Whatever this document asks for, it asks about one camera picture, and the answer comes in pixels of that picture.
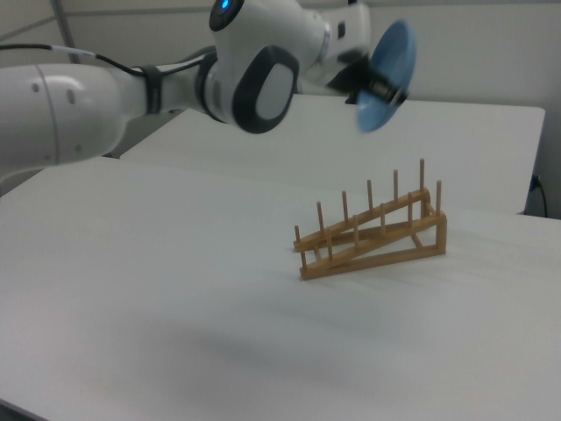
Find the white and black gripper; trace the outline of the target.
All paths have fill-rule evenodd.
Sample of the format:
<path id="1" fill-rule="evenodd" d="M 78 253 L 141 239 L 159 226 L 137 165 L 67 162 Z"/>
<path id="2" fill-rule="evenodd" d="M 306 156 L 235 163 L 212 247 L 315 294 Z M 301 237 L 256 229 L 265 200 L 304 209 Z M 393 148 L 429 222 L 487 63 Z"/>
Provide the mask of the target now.
<path id="1" fill-rule="evenodd" d="M 302 71 L 305 89 L 327 89 L 348 94 L 346 104 L 356 104 L 359 93 L 378 97 L 389 105 L 402 105 L 408 99 L 399 87 L 367 59 L 371 41 L 369 8 L 354 2 L 342 8 L 314 11 L 319 22 L 322 45 L 310 68 Z"/>

